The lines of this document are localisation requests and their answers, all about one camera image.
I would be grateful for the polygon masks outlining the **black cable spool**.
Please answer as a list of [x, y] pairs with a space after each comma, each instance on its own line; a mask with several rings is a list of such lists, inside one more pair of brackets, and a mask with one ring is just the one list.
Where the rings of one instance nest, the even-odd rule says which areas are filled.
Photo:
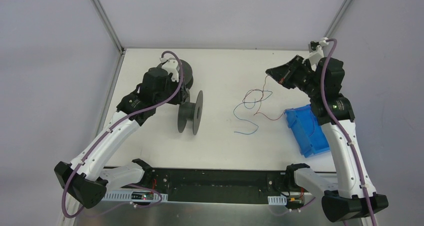
[[201, 90], [198, 95], [196, 102], [186, 102], [179, 106], [177, 114], [177, 129], [179, 133], [185, 130], [187, 121], [192, 122], [192, 132], [196, 135], [199, 131], [202, 111], [203, 111], [203, 99], [204, 94]]

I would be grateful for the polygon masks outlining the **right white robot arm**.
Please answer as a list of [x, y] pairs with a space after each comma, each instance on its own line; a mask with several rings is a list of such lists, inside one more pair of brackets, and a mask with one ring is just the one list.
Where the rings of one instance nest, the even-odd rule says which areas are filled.
[[342, 61], [321, 58], [315, 68], [308, 59], [295, 56], [266, 74], [279, 85], [304, 92], [317, 123], [329, 144], [337, 183], [332, 184], [307, 164], [287, 166], [284, 186], [290, 191], [303, 188], [321, 203], [326, 218], [335, 222], [370, 218], [388, 207], [385, 195], [379, 194], [367, 174], [356, 137], [355, 115], [350, 101], [341, 94], [345, 76]]

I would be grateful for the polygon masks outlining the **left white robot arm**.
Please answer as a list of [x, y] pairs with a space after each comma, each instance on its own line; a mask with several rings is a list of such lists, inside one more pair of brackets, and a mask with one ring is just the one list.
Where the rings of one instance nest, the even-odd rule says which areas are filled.
[[151, 167], [141, 159], [111, 170], [104, 170], [104, 166], [121, 144], [156, 113], [159, 106], [182, 104], [187, 98], [184, 90], [182, 67], [178, 73], [172, 73], [165, 67], [150, 68], [142, 83], [122, 98], [101, 134], [70, 163], [60, 161], [55, 166], [54, 172], [63, 188], [62, 210], [66, 210], [67, 195], [90, 209], [111, 190], [130, 184], [137, 184], [143, 189], [149, 187], [153, 181], [152, 174], [148, 172]]

